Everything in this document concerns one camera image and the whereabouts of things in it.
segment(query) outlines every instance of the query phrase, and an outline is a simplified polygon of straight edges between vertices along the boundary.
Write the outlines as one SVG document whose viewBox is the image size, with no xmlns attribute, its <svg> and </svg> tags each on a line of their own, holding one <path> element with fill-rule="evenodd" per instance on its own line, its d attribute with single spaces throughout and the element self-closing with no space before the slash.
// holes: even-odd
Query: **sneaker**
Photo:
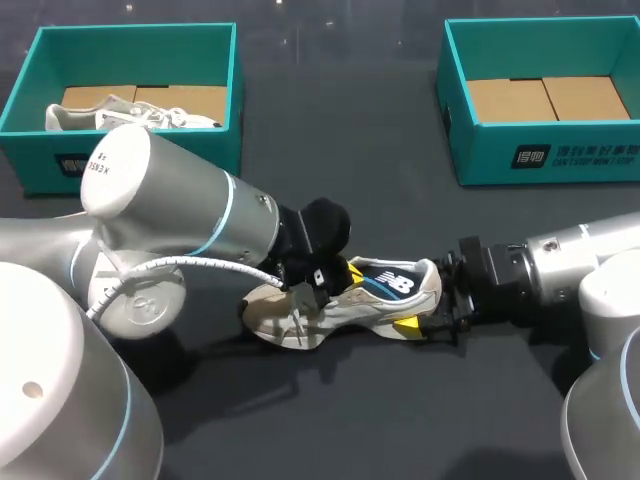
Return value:
<svg viewBox="0 0 640 480">
<path fill-rule="evenodd" d="M 316 348 L 346 325 L 359 325 L 394 340 L 424 338 L 419 317 L 434 312 L 442 293 L 433 262 L 356 257 L 349 268 L 353 285 L 332 297 L 319 312 L 313 312 L 296 289 L 282 292 L 262 285 L 244 298 L 240 311 L 243 323 L 258 337 L 297 350 Z"/>
<path fill-rule="evenodd" d="M 127 102 L 109 95 L 93 108 L 65 108 L 49 105 L 45 113 L 45 130 L 112 130 L 123 124 L 146 128 L 220 128 L 215 120 L 190 115 L 181 108 L 165 110 L 146 102 Z"/>
</svg>

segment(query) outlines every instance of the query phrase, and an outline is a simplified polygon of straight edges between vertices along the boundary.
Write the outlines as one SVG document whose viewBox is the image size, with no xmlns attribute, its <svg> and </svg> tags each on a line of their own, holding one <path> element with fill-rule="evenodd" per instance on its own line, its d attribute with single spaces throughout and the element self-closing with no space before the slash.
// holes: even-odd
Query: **new balance logo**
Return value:
<svg viewBox="0 0 640 480">
<path fill-rule="evenodd" d="M 376 281 L 380 283 L 386 283 L 395 291 L 405 294 L 410 293 L 411 288 L 415 285 L 413 283 L 413 280 L 409 280 L 402 275 L 396 276 L 391 272 L 384 272 L 383 274 L 376 277 Z"/>
</svg>

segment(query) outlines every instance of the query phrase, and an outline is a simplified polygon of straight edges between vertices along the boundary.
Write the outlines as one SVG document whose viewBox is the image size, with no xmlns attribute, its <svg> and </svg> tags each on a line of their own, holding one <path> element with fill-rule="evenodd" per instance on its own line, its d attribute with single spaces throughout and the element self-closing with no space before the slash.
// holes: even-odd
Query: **cardboard bottom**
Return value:
<svg viewBox="0 0 640 480">
<path fill-rule="evenodd" d="M 182 108 L 189 114 L 203 115 L 224 126 L 227 87 L 204 85 L 67 87 L 60 104 L 65 108 L 93 108 L 109 95 L 116 95 L 128 102 L 150 103 L 164 109 Z"/>
<path fill-rule="evenodd" d="M 609 77 L 471 80 L 482 123 L 629 120 Z"/>
</svg>

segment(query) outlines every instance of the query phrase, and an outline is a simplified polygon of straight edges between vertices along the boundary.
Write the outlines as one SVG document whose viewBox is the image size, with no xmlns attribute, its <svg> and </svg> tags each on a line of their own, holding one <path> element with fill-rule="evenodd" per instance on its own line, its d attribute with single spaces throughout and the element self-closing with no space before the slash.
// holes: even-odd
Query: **logo on box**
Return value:
<svg viewBox="0 0 640 480">
<path fill-rule="evenodd" d="M 516 148 L 511 168 L 542 168 L 550 150 L 551 145 L 520 145 Z"/>
<path fill-rule="evenodd" d="M 71 178 L 82 177 L 89 161 L 86 153 L 56 153 L 55 157 L 62 174 Z"/>
</svg>

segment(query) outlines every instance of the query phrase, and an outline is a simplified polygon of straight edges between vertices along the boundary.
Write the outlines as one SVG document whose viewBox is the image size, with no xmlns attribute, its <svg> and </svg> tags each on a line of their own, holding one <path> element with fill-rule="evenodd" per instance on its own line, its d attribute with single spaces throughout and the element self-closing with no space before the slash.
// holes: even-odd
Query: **gray robot arm segment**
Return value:
<svg viewBox="0 0 640 480">
<path fill-rule="evenodd" d="M 0 261 L 43 273 L 78 298 L 73 270 L 95 221 L 84 212 L 46 219 L 0 219 Z"/>
</svg>

